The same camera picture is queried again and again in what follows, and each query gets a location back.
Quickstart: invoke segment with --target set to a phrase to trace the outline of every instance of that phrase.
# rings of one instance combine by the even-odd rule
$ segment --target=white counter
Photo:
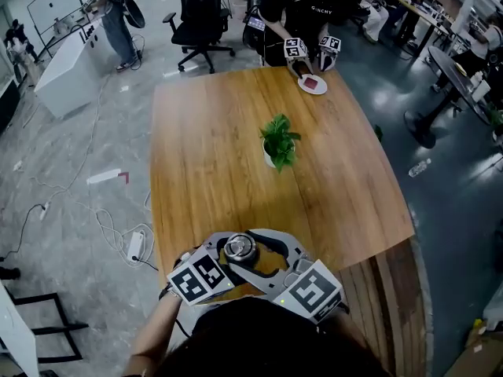
[[[101,88],[103,76],[113,70],[110,59],[115,55],[97,20],[94,31],[83,43],[82,29],[69,35],[54,55],[35,87],[35,94],[56,117],[62,117],[94,101]]]

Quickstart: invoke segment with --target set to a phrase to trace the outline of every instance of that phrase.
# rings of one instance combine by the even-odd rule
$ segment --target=person
[[[466,52],[453,56],[453,60],[466,71],[468,77],[472,77],[476,72],[486,67],[488,53],[503,46],[503,18],[498,13],[491,14],[487,18],[489,27],[484,34],[475,32],[475,40]],[[445,74],[440,75],[439,80],[431,86],[435,92],[439,92],[447,85],[449,79]]]
[[[121,58],[121,63],[116,70],[118,72],[127,70],[138,58],[121,5],[112,3],[110,0],[95,0],[86,8],[87,11],[92,9],[97,9],[99,14],[103,15],[101,21],[107,39]]]
[[[363,24],[363,35],[371,43],[379,41],[380,30],[386,24],[389,12],[384,0],[362,0],[360,6],[370,11],[367,21]]]
[[[410,1],[415,4],[421,4],[424,0],[410,0]],[[398,33],[398,36],[396,38],[396,42],[398,44],[404,44],[409,39],[413,38],[417,21],[419,21],[419,16],[409,11],[404,5],[400,4],[396,8],[396,10],[390,15],[388,20],[391,26],[394,27],[396,23],[399,20],[401,20],[406,13],[407,16],[404,19],[400,32]]]
[[[299,375],[391,377],[365,338],[342,311],[318,326],[260,298],[241,298],[216,306],[196,322],[191,336],[167,353],[182,300],[163,296],[134,340],[123,377],[165,377],[211,370],[233,374],[279,372]]]
[[[261,0],[259,15],[266,24],[263,47],[259,51],[270,66],[286,64],[283,41],[301,38],[312,60],[318,43],[328,34],[329,22],[347,19],[361,0]],[[285,11],[286,21],[281,18]]]
[[[6,48],[11,61],[13,64],[19,64],[31,80],[31,86],[36,86],[40,79],[40,72],[33,60],[28,57],[27,45],[28,41],[21,43],[12,28],[6,32]]]
[[[16,38],[18,38],[21,43],[26,43],[26,52],[31,54],[33,60],[37,64],[39,62],[39,57],[37,56],[37,53],[35,53],[35,47],[30,43],[24,34],[24,24],[20,24],[18,20],[14,20],[12,29]]]

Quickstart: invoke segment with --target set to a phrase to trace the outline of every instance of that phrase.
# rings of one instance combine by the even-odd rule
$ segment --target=black metal frame
[[[70,331],[77,331],[83,328],[88,328],[89,325],[83,323],[75,323],[75,324],[68,323],[68,318],[66,317],[66,314],[63,310],[63,306],[61,305],[60,297],[58,296],[57,293],[32,296],[30,298],[14,298],[9,291],[7,291],[7,293],[9,293],[9,296],[12,299],[15,306],[54,300],[54,304],[56,305],[57,312],[61,318],[61,322],[63,323],[63,325],[60,327],[33,328],[31,329],[31,331],[33,332],[34,335],[64,334],[74,354],[71,356],[39,357],[38,361],[40,364],[63,363],[67,361],[81,361],[83,359],[82,355],[80,354],[79,348],[77,348],[75,341],[70,335]]]
[[[35,30],[37,31],[37,35],[39,36],[40,38],[40,41],[42,42],[42,44],[44,45],[44,48],[42,49],[42,51],[39,53],[39,56],[42,55],[42,53],[44,52],[44,50],[47,50],[47,53],[49,54],[50,58],[52,59],[53,58],[53,55],[50,53],[49,51],[49,48],[50,47],[53,47],[54,45],[56,45],[57,43],[59,43],[60,41],[62,41],[63,39],[67,38],[69,35],[71,35],[73,32],[77,32],[78,30],[75,30],[73,32],[68,32],[63,38],[60,38],[58,39],[56,42],[54,43],[51,43],[49,42],[49,44],[47,45],[44,40],[42,39],[42,34],[46,33],[50,28],[53,27],[53,25],[51,25],[50,27],[48,27],[46,30],[42,31],[42,33],[39,31],[39,29],[37,28],[37,24],[35,23],[35,20],[33,19],[33,16],[31,15],[31,12],[30,12],[30,5],[32,5],[36,0],[33,0],[30,4],[28,4],[26,6],[26,9],[28,10],[28,14],[30,14],[30,18],[31,18],[31,21],[33,22],[33,26],[35,27]],[[61,18],[61,20],[64,20],[67,16],[71,16],[73,13],[76,13],[77,11],[81,10],[84,3],[82,0],[79,0],[80,2],[80,7],[78,9],[75,9],[73,10],[71,13],[67,14],[66,16],[64,16],[63,18]],[[90,24],[91,20],[89,18],[89,13],[84,11],[84,14],[86,14],[86,18],[87,18],[87,23]]]

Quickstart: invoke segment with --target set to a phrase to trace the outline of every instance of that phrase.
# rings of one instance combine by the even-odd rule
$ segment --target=table top
[[[469,88],[472,87],[472,81],[469,77],[462,75],[456,68],[456,64],[452,57],[447,53],[443,52],[436,46],[430,46],[428,48],[431,58],[439,66],[440,71],[446,75],[450,83],[457,92],[461,95],[463,100],[468,104],[468,106],[477,114],[480,119],[488,124],[489,119],[487,118],[485,112],[481,107],[473,100],[472,93]]]
[[[150,181],[161,283],[184,251],[213,232],[267,228],[291,233],[332,271],[413,235],[390,163],[336,71],[328,92],[303,92],[287,68],[201,76],[156,88]],[[265,164],[259,128],[284,113],[297,162]],[[260,253],[257,269],[284,268]],[[245,284],[226,298],[256,294]]]
[[[426,14],[424,11],[421,11],[420,9],[418,9],[415,5],[406,2],[406,0],[398,0],[398,1],[400,2],[400,4],[405,6],[408,10],[417,14],[422,20],[426,21],[430,25],[433,25],[435,28],[439,29],[442,33],[444,33],[446,35],[449,34],[449,31],[447,31],[443,25],[439,25],[439,22],[435,18],[433,18],[431,15]]]

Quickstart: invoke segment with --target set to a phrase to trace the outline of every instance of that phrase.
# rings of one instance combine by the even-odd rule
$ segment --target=white power strip
[[[129,248],[127,249],[127,261],[137,263],[133,257],[141,258],[143,254],[143,244],[144,244],[144,234],[140,232],[133,232],[131,241],[129,243]]]

